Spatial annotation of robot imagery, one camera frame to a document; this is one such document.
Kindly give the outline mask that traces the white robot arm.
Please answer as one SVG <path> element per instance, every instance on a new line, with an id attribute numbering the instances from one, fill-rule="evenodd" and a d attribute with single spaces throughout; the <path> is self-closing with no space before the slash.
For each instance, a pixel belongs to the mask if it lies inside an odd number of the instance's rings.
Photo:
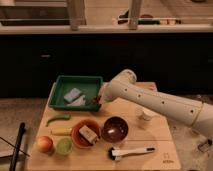
<path id="1" fill-rule="evenodd" d="M 213 105 L 161 93 L 135 85 L 136 74 L 125 69 L 104 88 L 101 99 L 112 102 L 122 98 L 185 124 L 208 139 L 213 139 Z"/>

